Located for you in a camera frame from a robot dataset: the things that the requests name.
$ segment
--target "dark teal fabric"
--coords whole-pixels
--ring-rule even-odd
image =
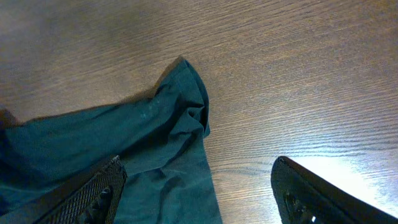
[[[110,154],[128,179],[115,223],[221,223],[203,148],[208,96],[180,62],[153,99],[35,120],[0,132],[0,214]]]

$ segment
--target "wooden surface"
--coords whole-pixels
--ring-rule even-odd
[[[19,121],[117,103],[183,55],[210,96],[225,223],[280,223],[278,155],[398,217],[395,1],[0,3],[0,103]]]

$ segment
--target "wood grain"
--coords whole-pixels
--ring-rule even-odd
[[[210,96],[225,223],[280,223],[286,155],[398,217],[395,1],[3,1],[0,103],[20,121],[150,89],[179,55]]]

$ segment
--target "dark green cloth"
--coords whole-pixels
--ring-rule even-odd
[[[153,99],[35,120],[0,132],[0,214],[119,154],[128,179],[115,223],[221,223],[203,148],[208,95],[180,62]]]

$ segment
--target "wooden table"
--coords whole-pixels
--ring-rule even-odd
[[[117,103],[183,55],[210,96],[225,223],[280,223],[286,155],[398,217],[395,1],[5,0],[0,102],[20,121]]]

